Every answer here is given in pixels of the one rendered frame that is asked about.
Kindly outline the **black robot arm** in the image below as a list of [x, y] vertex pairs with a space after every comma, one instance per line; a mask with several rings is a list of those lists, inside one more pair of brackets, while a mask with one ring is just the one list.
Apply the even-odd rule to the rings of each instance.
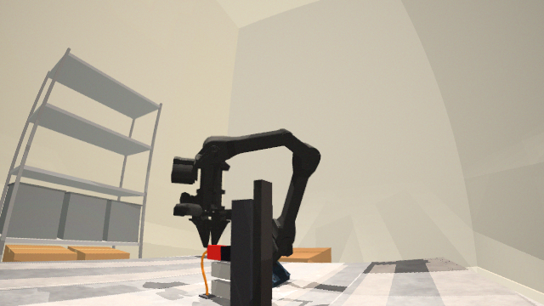
[[320, 152], [315, 147], [303, 143], [284, 128], [238, 137], [216, 135], [204, 141], [195, 159], [175, 156], [171, 173], [172, 183], [194, 184], [198, 180], [200, 168], [200, 184], [222, 185], [222, 172], [230, 170], [226, 160], [240, 153], [279, 146], [285, 146], [293, 152], [293, 174], [281, 216], [273, 218], [273, 267], [278, 266], [277, 261], [281, 256], [289, 257], [293, 254], [295, 221], [303, 193], [309, 177], [320, 163]]

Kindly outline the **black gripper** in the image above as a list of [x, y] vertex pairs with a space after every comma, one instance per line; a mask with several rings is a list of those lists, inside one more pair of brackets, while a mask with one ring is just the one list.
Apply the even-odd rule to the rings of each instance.
[[222, 185], [219, 184], [200, 184], [200, 189], [196, 190], [196, 194], [200, 193], [199, 205], [178, 203], [173, 208], [173, 216], [192, 216], [189, 221], [195, 224], [205, 248], [208, 247], [210, 232], [212, 245], [217, 245], [220, 236], [231, 220], [232, 209], [225, 210], [225, 207], [221, 206], [222, 195], [225, 195], [225, 190], [222, 188]]

